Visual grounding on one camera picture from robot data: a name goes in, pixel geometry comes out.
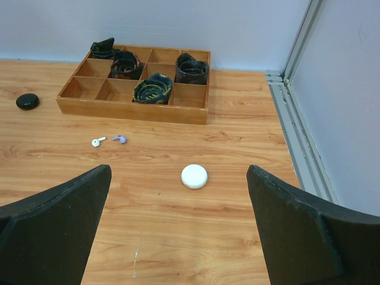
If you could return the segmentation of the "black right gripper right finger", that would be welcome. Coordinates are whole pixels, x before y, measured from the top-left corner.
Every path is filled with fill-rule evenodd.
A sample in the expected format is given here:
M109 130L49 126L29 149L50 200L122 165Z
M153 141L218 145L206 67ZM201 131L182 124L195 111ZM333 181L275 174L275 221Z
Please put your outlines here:
M379 217L252 165L249 196L271 284L378 284Z

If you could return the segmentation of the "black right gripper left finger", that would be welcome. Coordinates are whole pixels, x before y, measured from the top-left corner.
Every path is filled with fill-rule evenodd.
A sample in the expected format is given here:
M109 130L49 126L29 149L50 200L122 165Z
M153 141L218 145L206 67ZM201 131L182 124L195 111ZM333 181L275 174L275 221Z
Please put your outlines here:
M101 164L1 207L1 284L81 284L112 170Z

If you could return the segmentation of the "purple earbud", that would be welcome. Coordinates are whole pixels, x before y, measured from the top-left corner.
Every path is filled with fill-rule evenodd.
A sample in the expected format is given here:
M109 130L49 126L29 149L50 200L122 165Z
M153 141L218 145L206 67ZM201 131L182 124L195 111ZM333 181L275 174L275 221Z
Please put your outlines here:
M127 143L127 137L123 135L117 135L112 138L113 141L119 141L121 144L126 144Z

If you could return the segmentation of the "white round charging case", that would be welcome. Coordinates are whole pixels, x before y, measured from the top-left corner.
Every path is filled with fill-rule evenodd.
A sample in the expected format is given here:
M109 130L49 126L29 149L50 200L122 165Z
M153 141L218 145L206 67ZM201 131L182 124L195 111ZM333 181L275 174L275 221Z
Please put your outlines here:
M200 189L207 183L208 173L199 164L189 164L183 168L180 178L187 188Z

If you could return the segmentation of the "black round charging case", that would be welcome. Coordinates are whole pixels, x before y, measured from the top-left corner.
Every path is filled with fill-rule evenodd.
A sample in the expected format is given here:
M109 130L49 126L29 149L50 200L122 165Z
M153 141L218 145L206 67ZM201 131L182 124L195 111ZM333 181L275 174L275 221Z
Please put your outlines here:
M15 103L21 110L33 110L39 106L40 99L34 93L25 93L20 95Z

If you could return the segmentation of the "white earbud near tray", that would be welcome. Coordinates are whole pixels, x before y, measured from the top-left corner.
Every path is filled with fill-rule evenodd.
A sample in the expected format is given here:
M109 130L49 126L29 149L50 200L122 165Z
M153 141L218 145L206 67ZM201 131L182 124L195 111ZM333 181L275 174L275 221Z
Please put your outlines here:
M91 145L95 148L99 147L101 145L101 142L106 140L107 138L106 137L100 137L100 138L97 138L97 139L93 139L91 141Z

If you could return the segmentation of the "rolled blue yellow tie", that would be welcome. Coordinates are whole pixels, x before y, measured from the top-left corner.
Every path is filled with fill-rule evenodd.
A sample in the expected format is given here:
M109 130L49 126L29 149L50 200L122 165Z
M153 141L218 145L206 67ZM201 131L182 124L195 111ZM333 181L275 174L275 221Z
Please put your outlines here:
M172 88L172 79L157 72L135 86L132 99L136 103L167 105Z

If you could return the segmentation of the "wooden divided tray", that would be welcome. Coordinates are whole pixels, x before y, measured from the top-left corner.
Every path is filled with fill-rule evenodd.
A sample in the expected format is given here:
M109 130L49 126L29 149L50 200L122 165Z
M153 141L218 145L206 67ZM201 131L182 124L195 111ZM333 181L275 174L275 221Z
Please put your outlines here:
M207 62L210 68L210 51L115 43L113 47L117 51L128 50L139 57L144 64L140 78L112 78L110 67L113 59L93 59L89 51L56 98L62 113L193 125L207 123L210 71L206 85L176 83L175 63L178 56L188 53L198 61ZM134 102L135 86L157 72L172 79L169 103Z

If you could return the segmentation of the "rolled dark tie back-left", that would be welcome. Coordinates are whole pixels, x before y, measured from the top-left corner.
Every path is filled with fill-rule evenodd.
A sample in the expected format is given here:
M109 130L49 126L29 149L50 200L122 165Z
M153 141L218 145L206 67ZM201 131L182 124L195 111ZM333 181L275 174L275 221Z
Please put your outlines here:
M93 59L113 59L117 49L113 47L114 37L110 37L101 42L93 42L90 47L90 57Z

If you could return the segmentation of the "rolled dark tie right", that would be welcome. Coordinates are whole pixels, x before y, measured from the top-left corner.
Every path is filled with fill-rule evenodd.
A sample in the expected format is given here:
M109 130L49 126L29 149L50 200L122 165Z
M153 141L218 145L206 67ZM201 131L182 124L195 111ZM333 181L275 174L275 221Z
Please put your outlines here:
M209 65L198 61L188 53L178 56L176 63L176 83L206 85L209 75Z

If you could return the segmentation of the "aluminium frame rail right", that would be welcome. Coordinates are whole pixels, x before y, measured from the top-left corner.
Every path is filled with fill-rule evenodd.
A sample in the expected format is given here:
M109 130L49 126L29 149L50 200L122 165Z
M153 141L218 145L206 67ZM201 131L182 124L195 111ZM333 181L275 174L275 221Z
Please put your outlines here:
M301 189L338 204L293 91L296 72L325 4L325 1L308 2L285 67L282 71L265 71L265 77Z

